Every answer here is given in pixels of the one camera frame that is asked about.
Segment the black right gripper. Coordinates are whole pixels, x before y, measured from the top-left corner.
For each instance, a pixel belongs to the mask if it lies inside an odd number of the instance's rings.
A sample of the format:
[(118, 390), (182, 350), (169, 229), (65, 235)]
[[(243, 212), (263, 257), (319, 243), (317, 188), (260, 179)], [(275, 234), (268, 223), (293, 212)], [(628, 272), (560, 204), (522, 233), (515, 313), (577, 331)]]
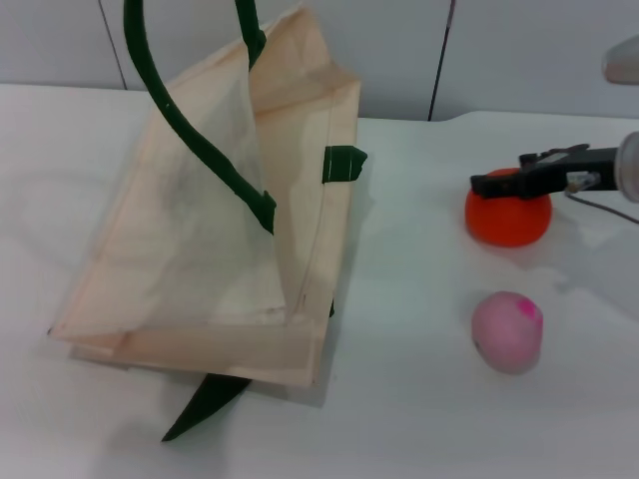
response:
[(471, 177), (471, 190), (486, 200), (533, 199), (565, 190), (616, 191), (616, 148), (588, 144), (518, 157), (520, 170)]

